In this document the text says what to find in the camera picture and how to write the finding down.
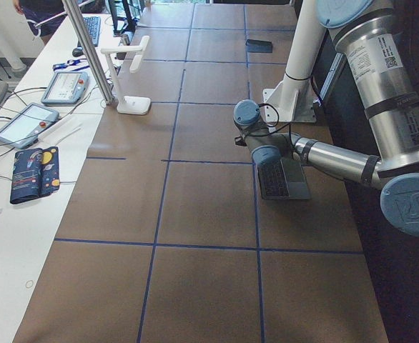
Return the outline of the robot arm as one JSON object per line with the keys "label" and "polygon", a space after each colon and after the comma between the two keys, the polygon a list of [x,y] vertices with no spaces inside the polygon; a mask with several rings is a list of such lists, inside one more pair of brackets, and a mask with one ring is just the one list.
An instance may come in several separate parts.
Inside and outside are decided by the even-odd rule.
{"label": "robot arm", "polygon": [[233,120],[266,199],[306,199],[312,166],[379,189],[377,218],[419,237],[419,95],[398,53],[394,1],[304,1],[283,80]]}

